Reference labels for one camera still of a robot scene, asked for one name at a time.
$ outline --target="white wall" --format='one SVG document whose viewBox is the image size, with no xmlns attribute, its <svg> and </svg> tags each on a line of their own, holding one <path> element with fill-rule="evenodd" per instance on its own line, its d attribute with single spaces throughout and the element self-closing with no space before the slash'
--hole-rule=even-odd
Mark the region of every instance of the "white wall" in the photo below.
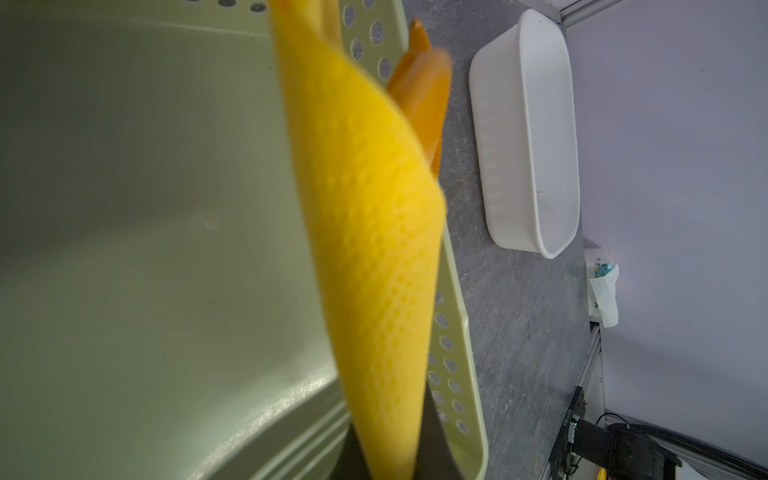
<svg viewBox="0 0 768 480">
<path fill-rule="evenodd" d="M 768 1 L 634 0 L 568 45 L 607 407 L 768 465 Z"/>
</svg>

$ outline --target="white plastic bin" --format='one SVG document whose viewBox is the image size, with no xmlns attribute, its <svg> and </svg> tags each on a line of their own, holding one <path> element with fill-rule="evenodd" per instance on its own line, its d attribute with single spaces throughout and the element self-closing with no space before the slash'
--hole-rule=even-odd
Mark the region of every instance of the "white plastic bin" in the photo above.
<svg viewBox="0 0 768 480">
<path fill-rule="evenodd" d="M 579 220 L 571 63 L 560 28 L 535 10 L 469 69 L 485 218 L 504 248 L 555 258 Z"/>
</svg>

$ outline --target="black cable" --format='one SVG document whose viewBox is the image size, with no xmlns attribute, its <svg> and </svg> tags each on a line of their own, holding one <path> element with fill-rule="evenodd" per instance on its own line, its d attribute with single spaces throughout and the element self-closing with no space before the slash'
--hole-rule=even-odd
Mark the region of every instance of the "black cable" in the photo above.
<svg viewBox="0 0 768 480">
<path fill-rule="evenodd" d="M 621 416 L 621 415 L 619 415 L 617 413 L 613 413 L 613 412 L 606 412 L 603 415 L 600 415 L 598 417 L 598 419 L 595 421 L 594 424 L 595 425 L 599 424 L 600 421 L 603 419 L 603 417 L 605 417 L 606 415 L 613 415 L 614 417 L 617 417 L 617 418 L 621 419 L 622 422 L 626 423 L 628 428 L 630 428 L 630 429 L 632 428 L 632 426 L 629 424 L 629 422 L 623 416 Z"/>
<path fill-rule="evenodd" d="M 673 430 L 657 427 L 655 425 L 633 423 L 631 428 L 635 432 L 664 440 L 665 442 L 677 445 L 688 452 L 697 453 L 698 455 L 702 455 L 715 462 L 719 462 L 720 464 L 730 467 L 750 478 L 760 478 L 761 480 L 768 478 L 768 468 L 738 456 L 735 453 L 711 445 L 710 443 L 702 442 L 701 440 L 694 439 L 688 435 L 683 435 L 682 433 L 677 433 Z"/>
<path fill-rule="evenodd" d="M 576 463 L 574 463 L 573 465 L 569 465 L 568 471 L 565 472 L 565 478 L 570 478 L 571 475 L 576 473 L 576 471 L 578 470 L 578 464 L 579 464 L 579 462 L 581 462 L 582 458 L 583 457 L 579 457 L 578 460 L 576 461 Z"/>
</svg>

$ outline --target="gray countertop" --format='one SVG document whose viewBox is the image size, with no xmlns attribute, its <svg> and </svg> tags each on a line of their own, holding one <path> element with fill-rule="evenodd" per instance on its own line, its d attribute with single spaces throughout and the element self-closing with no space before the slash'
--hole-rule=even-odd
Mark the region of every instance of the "gray countertop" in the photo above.
<svg viewBox="0 0 768 480">
<path fill-rule="evenodd" d="M 509 0 L 404 3 L 408 18 L 420 18 L 454 61 L 440 184 L 488 433 L 486 478 L 538 479 L 589 350 L 583 240 L 579 231 L 554 260 L 493 243 L 468 89 L 472 57 L 526 7 Z"/>
</svg>

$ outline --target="orange object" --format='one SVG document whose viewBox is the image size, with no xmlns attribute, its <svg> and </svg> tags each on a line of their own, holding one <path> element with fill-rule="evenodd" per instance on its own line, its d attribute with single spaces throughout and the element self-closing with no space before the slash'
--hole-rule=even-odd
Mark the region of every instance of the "orange object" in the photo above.
<svg viewBox="0 0 768 480">
<path fill-rule="evenodd" d="M 417 18 L 411 21 L 408 51 L 397 64 L 386 90 L 410 121 L 424 148 L 429 170 L 437 178 L 442 125 L 451 94 L 451 57 L 442 48 L 432 48 Z"/>
</svg>

